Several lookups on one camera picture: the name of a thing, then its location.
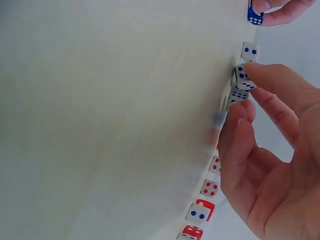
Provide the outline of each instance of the fingernail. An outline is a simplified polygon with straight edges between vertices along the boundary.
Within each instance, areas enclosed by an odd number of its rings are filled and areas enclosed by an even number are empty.
[[[270,3],[267,0],[260,0],[252,6],[252,10],[255,12],[255,14],[263,13],[264,11],[267,11],[271,8]]]
[[[239,120],[238,120],[238,123],[237,123],[237,126],[240,124],[240,123],[242,123],[244,120],[242,119],[242,118],[240,118]]]

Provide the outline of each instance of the white die with blue pips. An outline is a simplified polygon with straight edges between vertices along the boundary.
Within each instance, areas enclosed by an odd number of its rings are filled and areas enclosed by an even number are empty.
[[[250,93],[248,90],[241,90],[237,87],[237,85],[234,85],[229,95],[227,108],[235,103],[241,102],[242,100],[248,99],[249,94]]]
[[[252,90],[257,87],[246,74],[244,63],[235,66],[235,82],[240,90]]]
[[[242,44],[241,58],[247,62],[257,62],[259,57],[260,47],[254,43],[244,42]]]

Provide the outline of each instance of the white surface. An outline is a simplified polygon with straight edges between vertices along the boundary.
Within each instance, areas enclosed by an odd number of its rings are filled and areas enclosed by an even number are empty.
[[[247,1],[4,3],[0,238],[174,239]]]

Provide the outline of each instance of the white die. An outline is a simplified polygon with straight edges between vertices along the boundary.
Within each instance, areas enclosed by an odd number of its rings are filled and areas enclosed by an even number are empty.
[[[207,220],[210,211],[210,208],[192,203],[185,220],[193,225],[203,224]]]
[[[235,83],[240,90],[252,90],[257,87],[246,74],[244,63],[235,66]]]
[[[239,79],[238,81],[236,81],[236,86],[240,90],[252,90],[257,87],[255,83],[249,79]]]
[[[260,47],[258,45],[245,41],[242,44],[241,58],[250,62],[257,62],[259,57],[259,50]]]
[[[214,156],[210,164],[209,172],[220,175],[220,168],[220,159],[218,156]]]
[[[229,95],[227,108],[229,108],[231,105],[241,102],[242,100],[249,98],[249,92],[239,89],[233,89]]]
[[[176,238],[176,240],[197,240],[197,237],[195,236],[191,236],[189,234],[186,234],[186,233],[180,233],[178,235],[178,237]]]

